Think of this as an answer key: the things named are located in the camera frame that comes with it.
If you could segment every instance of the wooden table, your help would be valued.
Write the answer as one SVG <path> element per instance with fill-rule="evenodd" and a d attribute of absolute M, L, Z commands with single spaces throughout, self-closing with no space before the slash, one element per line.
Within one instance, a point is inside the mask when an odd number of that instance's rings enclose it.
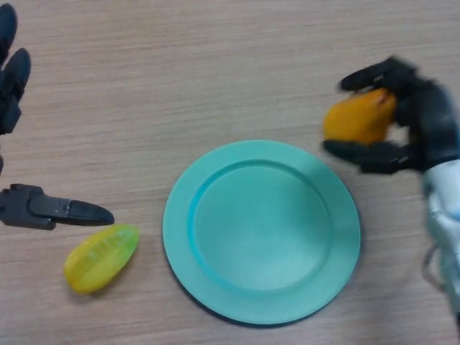
<path fill-rule="evenodd" d="M 110 288 L 72 294 L 70 250 L 95 229 L 0 228 L 1 345 L 455 344 L 425 283 L 420 181 L 358 175 L 318 147 L 337 80 L 397 53 L 460 97 L 458 0 L 11 0 L 33 69 L 23 116 L 1 138 L 2 186 L 100 203 L 136 224 L 138 252 Z M 182 171 L 242 139 L 288 142 L 344 179 L 364 250 L 327 308 L 275 329 L 232 326 L 175 283 L 162 212 Z"/>

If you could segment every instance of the green plate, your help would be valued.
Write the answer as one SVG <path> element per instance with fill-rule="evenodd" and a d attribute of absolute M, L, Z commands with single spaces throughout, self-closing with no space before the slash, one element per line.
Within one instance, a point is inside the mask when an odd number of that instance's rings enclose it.
<path fill-rule="evenodd" d="M 176 182 L 163 219 L 167 259 L 205 307 L 240 323 L 305 318 L 349 280 L 356 206 L 313 155 L 279 142 L 226 145 Z"/>

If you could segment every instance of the robotic hand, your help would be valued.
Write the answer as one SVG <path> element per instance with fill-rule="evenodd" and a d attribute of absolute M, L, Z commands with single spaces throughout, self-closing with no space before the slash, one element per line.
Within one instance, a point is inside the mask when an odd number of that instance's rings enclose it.
<path fill-rule="evenodd" d="M 17 30 L 17 16 L 9 4 L 0 6 L 0 135 L 13 132 L 21 110 L 19 102 L 30 76 L 29 53 L 19 49 L 1 70 Z M 0 172 L 3 159 L 0 156 Z M 0 221 L 6 225 L 54 229 L 56 223 L 98 226 L 113 224 L 105 208 L 83 201 L 53 198 L 34 185 L 11 185 L 0 192 Z"/>
<path fill-rule="evenodd" d="M 339 88 L 354 95 L 326 115 L 324 149 L 363 173 L 421 174 L 442 288 L 460 326 L 460 141 L 449 92 L 396 57 L 352 73 Z M 385 141 L 393 123 L 408 128 L 407 144 Z"/>

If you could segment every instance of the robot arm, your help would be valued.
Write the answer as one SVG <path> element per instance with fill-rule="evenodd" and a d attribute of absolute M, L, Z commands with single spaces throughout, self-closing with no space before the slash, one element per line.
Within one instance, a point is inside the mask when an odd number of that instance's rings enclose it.
<path fill-rule="evenodd" d="M 458 111 L 449 92 L 434 80 L 421 78 L 417 68 L 396 57 L 352 73 L 339 88 L 356 94 L 339 107 L 333 106 L 326 115 L 323 147 L 358 165 L 363 173 L 391 174 L 411 169 L 421 174 L 428 232 L 441 250 L 444 291 L 460 325 L 460 139 Z M 371 107 L 357 106 L 360 102 L 367 104 L 364 101 L 369 92 L 375 90 L 394 96 L 395 107 L 385 108 L 380 102 Z M 339 129 L 334 128 L 336 122 L 331 119 L 340 115 L 350 116 L 343 120 L 345 123 L 359 121 L 354 132 L 335 135 Z M 388 118 L 408 129 L 406 144 L 382 138 L 390 125 L 385 121 Z M 386 127 L 376 130 L 378 126 Z M 369 141 L 369 133 L 379 135 Z"/>

